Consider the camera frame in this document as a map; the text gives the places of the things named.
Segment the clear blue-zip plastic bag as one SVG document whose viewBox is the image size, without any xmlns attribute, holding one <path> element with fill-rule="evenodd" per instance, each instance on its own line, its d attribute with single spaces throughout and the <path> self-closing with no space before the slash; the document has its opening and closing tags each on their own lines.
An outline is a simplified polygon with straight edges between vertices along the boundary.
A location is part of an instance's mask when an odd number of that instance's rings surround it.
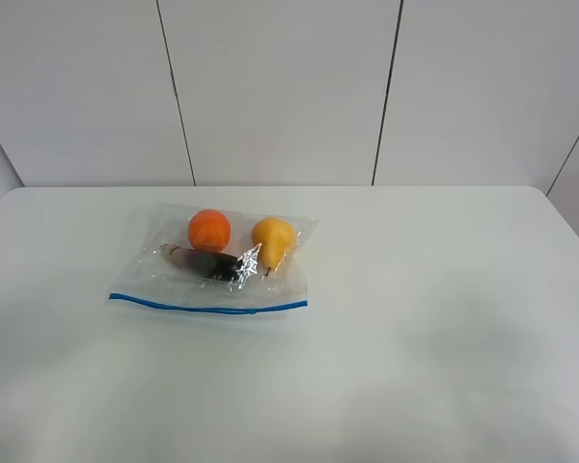
<svg viewBox="0 0 579 463">
<path fill-rule="evenodd" d="M 190 219 L 204 209 L 214 208 L 159 205 L 151 215 L 142 249 L 110 288 L 110 299 L 152 309 L 214 314 L 274 313 L 307 306 L 306 278 L 295 255 L 316 228 L 316 219 L 216 209 L 232 227 L 231 241 L 220 253 L 242 262 L 237 281 L 221 282 L 174 267 L 160 251 L 163 244 L 194 249 L 188 241 L 187 227 Z M 252 229 L 266 217 L 290 223 L 296 233 L 293 249 L 268 276 L 259 262 L 260 246 L 255 246 L 251 237 Z"/>
</svg>

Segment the yellow pear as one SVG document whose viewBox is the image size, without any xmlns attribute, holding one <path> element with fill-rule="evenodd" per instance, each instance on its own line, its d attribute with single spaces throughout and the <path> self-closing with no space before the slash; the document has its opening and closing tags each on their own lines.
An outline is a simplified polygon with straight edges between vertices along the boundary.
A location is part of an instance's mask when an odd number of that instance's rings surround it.
<svg viewBox="0 0 579 463">
<path fill-rule="evenodd" d="M 252 242 L 259 245 L 259 262 L 266 270 L 266 276 L 277 270 L 286 254 L 295 244 L 296 233 L 293 226 L 276 217 L 261 219 L 251 232 Z"/>
</svg>

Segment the purple eggplant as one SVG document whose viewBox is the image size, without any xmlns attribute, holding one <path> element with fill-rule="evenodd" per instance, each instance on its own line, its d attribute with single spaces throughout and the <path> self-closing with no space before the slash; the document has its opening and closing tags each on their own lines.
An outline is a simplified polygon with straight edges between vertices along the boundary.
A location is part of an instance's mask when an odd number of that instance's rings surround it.
<svg viewBox="0 0 579 463">
<path fill-rule="evenodd" d="M 163 244 L 160 251 L 171 265 L 196 277 L 221 282 L 240 278 L 242 262 L 237 257 L 172 244 Z"/>
</svg>

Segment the orange fruit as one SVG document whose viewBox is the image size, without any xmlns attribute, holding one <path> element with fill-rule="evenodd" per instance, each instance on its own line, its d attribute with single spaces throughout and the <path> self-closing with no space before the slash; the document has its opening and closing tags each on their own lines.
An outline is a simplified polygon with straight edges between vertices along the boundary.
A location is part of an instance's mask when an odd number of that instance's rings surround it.
<svg viewBox="0 0 579 463">
<path fill-rule="evenodd" d="M 187 237 L 196 250 L 220 253 L 231 241 L 232 227 L 221 211 L 204 209 L 190 219 Z"/>
</svg>

